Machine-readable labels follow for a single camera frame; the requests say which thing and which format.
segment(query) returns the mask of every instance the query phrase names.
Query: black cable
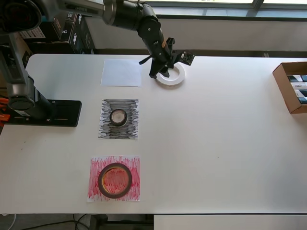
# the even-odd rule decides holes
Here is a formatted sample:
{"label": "black cable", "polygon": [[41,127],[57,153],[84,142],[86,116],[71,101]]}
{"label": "black cable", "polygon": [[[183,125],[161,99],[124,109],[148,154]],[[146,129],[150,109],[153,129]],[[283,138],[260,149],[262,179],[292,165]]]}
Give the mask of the black cable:
{"label": "black cable", "polygon": [[84,214],[84,215],[82,215],[79,219],[78,219],[78,221],[77,221],[77,223],[76,223],[76,227],[75,227],[75,230],[77,230],[77,226],[78,226],[78,224],[82,224],[82,225],[84,225],[83,223],[81,223],[80,222],[80,220],[85,216],[86,214]]}
{"label": "black cable", "polygon": [[74,214],[72,214],[72,218],[73,218],[73,221],[75,221],[75,215]]}
{"label": "black cable", "polygon": [[4,96],[4,95],[2,95],[2,94],[0,94],[0,97],[5,98],[5,99],[8,99],[8,97],[6,97],[6,96]]}
{"label": "black cable", "polygon": [[[30,227],[30,228],[26,228],[26,229],[21,229],[21,230],[30,230],[30,229],[37,229],[37,228],[41,228],[41,227],[45,227],[45,226],[49,226],[49,225],[55,225],[55,224],[64,224],[64,223],[70,223],[70,222],[74,222],[77,223],[77,221],[75,220],[67,220],[67,221],[62,221],[62,222],[56,222],[56,223],[51,223],[51,224],[43,224],[43,225],[39,225],[39,226],[35,226],[35,227]],[[89,227],[87,227],[85,224],[80,223],[79,224],[85,226],[87,229],[90,229]]]}

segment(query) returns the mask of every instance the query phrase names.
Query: cable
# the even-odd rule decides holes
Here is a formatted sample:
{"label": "cable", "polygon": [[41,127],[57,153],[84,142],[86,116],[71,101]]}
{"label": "cable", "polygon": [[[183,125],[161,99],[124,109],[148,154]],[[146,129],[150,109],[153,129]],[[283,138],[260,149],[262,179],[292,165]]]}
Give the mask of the cable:
{"label": "cable", "polygon": [[10,229],[13,227],[13,225],[14,225],[14,223],[15,223],[15,221],[16,221],[16,216],[17,216],[17,214],[14,214],[13,223],[12,223],[11,226],[8,228],[8,230],[10,230]]}
{"label": "cable", "polygon": [[75,215],[74,214],[72,214],[72,218],[73,218],[73,221],[75,221]]}
{"label": "cable", "polygon": [[77,223],[76,223],[75,230],[77,230],[77,225],[78,225],[78,224],[84,225],[83,223],[80,222],[80,220],[81,220],[85,215],[86,215],[86,214],[82,215],[82,216],[78,219],[78,221],[77,221]]}
{"label": "cable", "polygon": [[6,96],[4,96],[4,95],[2,95],[2,94],[0,94],[0,97],[5,98],[5,99],[8,99],[8,97],[6,97]]}
{"label": "cable", "polygon": [[70,223],[70,222],[74,222],[74,223],[77,223],[77,224],[81,224],[83,226],[85,226],[87,229],[90,229],[89,227],[87,227],[85,224],[83,223],[78,223],[77,221],[75,220],[67,220],[67,221],[62,221],[62,222],[56,222],[56,223],[51,223],[51,224],[43,224],[43,225],[39,225],[39,226],[35,226],[35,227],[30,227],[30,228],[26,228],[26,229],[21,229],[21,230],[30,230],[30,229],[37,229],[37,228],[40,228],[40,227],[45,227],[45,226],[49,226],[49,225],[55,225],[55,224],[64,224],[64,223]]}

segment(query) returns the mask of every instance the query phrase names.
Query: white wall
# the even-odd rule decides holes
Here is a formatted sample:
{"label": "white wall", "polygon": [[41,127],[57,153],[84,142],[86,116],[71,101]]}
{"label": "white wall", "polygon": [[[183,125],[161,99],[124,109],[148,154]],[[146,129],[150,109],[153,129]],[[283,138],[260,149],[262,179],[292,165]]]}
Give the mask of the white wall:
{"label": "white wall", "polygon": [[[143,49],[137,32],[87,18],[96,48]],[[175,49],[307,51],[307,22],[160,19]]]}

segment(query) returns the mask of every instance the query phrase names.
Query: white sheet of paper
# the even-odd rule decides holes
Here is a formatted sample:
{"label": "white sheet of paper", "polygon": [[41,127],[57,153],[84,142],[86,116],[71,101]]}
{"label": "white sheet of paper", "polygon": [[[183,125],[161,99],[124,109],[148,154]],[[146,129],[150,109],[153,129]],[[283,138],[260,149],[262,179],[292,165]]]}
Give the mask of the white sheet of paper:
{"label": "white sheet of paper", "polygon": [[138,60],[105,60],[100,86],[141,86]]}

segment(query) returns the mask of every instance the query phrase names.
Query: masking tape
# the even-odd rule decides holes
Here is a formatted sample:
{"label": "masking tape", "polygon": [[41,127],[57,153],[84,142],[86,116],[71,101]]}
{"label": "masking tape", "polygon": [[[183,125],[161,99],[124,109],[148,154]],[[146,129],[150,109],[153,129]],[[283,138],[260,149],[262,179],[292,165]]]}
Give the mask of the masking tape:
{"label": "masking tape", "polygon": [[[110,171],[112,169],[118,169],[118,168],[124,170],[127,173],[128,184],[127,184],[126,188],[120,193],[117,193],[117,194],[109,193],[104,188],[104,185],[103,185],[104,176],[108,171]],[[132,185],[132,174],[131,174],[129,168],[126,165],[121,164],[121,163],[112,163],[112,164],[107,165],[105,168],[103,168],[103,170],[100,172],[100,174],[98,176],[98,188],[99,188],[100,192],[103,195],[105,195],[106,197],[111,198],[111,199],[117,199],[117,198],[123,197],[125,194],[127,194],[129,192],[131,185]]]}
{"label": "masking tape", "polygon": [[157,81],[163,85],[167,85],[167,86],[175,86],[180,84],[181,82],[183,82],[183,80],[186,77],[186,73],[185,70],[182,66],[182,64],[180,63],[176,63],[174,65],[174,70],[177,70],[179,72],[179,75],[173,79],[173,78],[167,78],[165,76],[163,76],[161,73],[157,74]]}

